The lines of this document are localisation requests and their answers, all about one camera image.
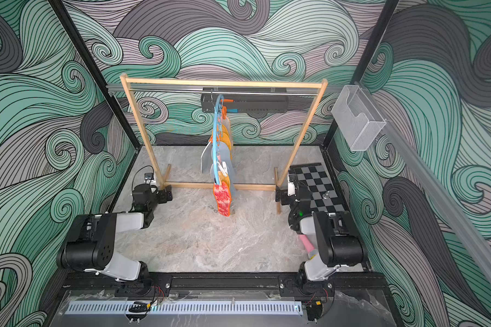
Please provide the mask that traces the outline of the grey blue insole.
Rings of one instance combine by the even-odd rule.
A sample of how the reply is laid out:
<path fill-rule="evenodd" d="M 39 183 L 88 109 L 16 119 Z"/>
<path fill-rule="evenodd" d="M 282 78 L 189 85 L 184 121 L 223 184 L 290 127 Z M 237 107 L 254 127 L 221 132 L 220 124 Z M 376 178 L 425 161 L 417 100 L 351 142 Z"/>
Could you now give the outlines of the grey blue insole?
<path fill-rule="evenodd" d="M 233 179 L 235 177 L 235 172 L 234 172 L 232 161 L 230 158 L 229 148 L 227 147 L 227 145 L 225 143 L 220 143 L 218 152 L 220 154 L 220 159 L 221 159 L 222 163 L 226 164 L 227 172 L 228 172 L 230 179 Z M 209 169 L 209 173 L 210 173 L 212 180 L 214 180 L 214 167 L 213 167 L 213 165 Z"/>

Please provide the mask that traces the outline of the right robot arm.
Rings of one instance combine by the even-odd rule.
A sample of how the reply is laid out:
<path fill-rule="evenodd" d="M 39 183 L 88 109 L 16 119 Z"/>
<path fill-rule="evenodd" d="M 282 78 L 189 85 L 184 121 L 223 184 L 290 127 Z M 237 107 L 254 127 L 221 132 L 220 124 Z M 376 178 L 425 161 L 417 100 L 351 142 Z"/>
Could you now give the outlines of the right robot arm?
<path fill-rule="evenodd" d="M 287 177 L 287 188 L 276 190 L 276 201 L 290 208 L 288 224 L 303 243 L 316 238 L 316 246 L 306 247 L 308 260 L 297 271 L 294 285 L 305 295 L 332 293 L 331 276 L 342 267 L 354 267 L 367 260 L 367 250 L 360 237 L 339 231 L 348 211 L 329 213 L 312 208 L 315 199 L 311 187 L 296 174 Z"/>

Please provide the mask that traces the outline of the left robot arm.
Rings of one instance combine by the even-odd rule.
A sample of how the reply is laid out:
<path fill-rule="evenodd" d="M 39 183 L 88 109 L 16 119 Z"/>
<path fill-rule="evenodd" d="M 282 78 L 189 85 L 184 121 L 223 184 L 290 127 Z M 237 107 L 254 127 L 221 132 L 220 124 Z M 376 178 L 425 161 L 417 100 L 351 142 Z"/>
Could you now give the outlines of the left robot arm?
<path fill-rule="evenodd" d="M 104 275 L 118 282 L 135 282 L 141 294 L 155 290 L 147 264 L 117 252 L 115 239 L 117 234 L 150 227 L 156 207 L 172 199 L 171 186 L 160 188 L 153 172 L 145 174 L 145 181 L 133 187 L 130 211 L 74 218 L 56 256 L 58 267 Z"/>

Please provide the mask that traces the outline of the red patterned insole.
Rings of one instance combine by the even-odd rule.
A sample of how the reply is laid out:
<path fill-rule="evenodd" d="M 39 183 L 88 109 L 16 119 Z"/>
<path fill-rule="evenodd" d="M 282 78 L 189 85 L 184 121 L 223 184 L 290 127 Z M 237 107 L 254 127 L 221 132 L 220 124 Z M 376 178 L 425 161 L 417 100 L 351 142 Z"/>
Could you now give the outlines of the red patterned insole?
<path fill-rule="evenodd" d="M 213 195 L 217 204 L 218 213 L 225 217 L 229 217 L 232 203 L 229 185 L 225 181 L 221 181 L 220 184 L 214 184 Z"/>

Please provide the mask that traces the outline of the blue clip hanger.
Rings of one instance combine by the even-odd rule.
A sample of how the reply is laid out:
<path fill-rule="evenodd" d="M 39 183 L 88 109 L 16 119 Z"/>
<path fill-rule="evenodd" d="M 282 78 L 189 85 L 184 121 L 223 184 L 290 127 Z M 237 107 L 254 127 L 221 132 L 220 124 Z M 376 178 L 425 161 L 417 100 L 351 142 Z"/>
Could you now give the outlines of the blue clip hanger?
<path fill-rule="evenodd" d="M 216 98 L 214 105 L 214 124 L 212 130 L 212 150 L 211 150 L 211 158 L 213 161 L 213 172 L 214 172 L 214 181 L 215 184 L 221 185 L 221 180 L 218 175 L 219 171 L 219 144 L 220 144 L 220 136 L 222 133 L 222 116 L 223 116 L 223 104 L 224 104 L 224 96 L 219 95 Z"/>

